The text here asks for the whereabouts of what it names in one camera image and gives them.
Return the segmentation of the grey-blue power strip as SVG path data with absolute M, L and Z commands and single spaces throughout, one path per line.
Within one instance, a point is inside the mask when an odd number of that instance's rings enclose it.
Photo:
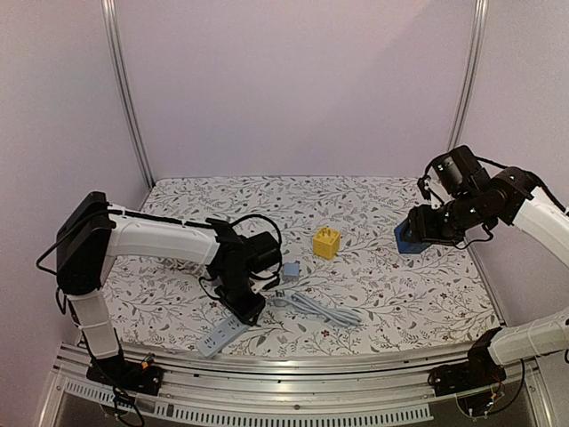
M 210 359 L 240 337 L 250 327 L 236 316 L 226 318 L 196 342 L 196 349 Z

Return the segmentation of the blue cube plug adapter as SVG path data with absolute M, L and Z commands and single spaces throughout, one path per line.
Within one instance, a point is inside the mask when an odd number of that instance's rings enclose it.
M 431 246 L 430 243 L 412 241 L 412 231 L 407 219 L 396 226 L 394 234 L 400 254 L 421 254 Z

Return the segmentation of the yellow cube plug adapter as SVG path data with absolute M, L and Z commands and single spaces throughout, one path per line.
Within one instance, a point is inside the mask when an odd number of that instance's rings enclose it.
M 328 227 L 321 228 L 313 237 L 313 254 L 331 260 L 339 251 L 341 234 Z

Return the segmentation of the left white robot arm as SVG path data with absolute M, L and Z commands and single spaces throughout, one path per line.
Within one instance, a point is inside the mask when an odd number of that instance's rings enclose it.
M 132 379 L 102 296 L 108 269 L 118 256 L 180 260 L 205 267 L 216 283 L 214 299 L 239 321 L 253 325 L 264 310 L 261 291 L 277 286 L 283 266 L 279 231 L 246 237 L 241 219 L 190 222 L 129 211 L 112 205 L 103 192 L 89 193 L 60 227 L 36 267 L 56 278 L 76 315 L 99 373 L 114 386 Z

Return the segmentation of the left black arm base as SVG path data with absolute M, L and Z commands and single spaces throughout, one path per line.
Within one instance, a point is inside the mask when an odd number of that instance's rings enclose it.
M 132 362 L 117 355 L 92 359 L 86 378 L 92 382 L 157 396 L 164 377 L 161 367 L 149 362 Z

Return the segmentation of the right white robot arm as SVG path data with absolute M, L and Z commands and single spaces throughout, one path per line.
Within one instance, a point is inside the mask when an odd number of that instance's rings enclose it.
M 486 237 L 503 224 L 519 233 L 508 235 L 501 248 L 507 271 L 521 269 L 517 278 L 537 279 L 540 262 L 549 257 L 560 267 L 568 265 L 568 209 L 535 173 L 517 166 L 497 164 L 490 175 L 490 160 L 462 145 L 432 159 L 418 180 L 425 204 L 412 208 L 397 226 L 401 254 L 419 254 L 430 246 L 468 247 L 469 230 L 482 228 Z M 530 238 L 524 244 L 522 237 Z M 568 348 L 568 300 L 555 303 L 556 313 L 519 326 L 484 333 L 472 345 L 468 362 L 460 369 L 466 387 L 477 388 L 495 368 L 518 359 L 546 356 Z

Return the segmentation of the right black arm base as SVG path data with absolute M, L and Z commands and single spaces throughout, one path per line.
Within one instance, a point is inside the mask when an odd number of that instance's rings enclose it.
M 429 372 L 428 385 L 440 397 L 482 388 L 505 379 L 504 368 L 495 364 L 487 352 L 469 352 L 466 361 L 433 368 Z

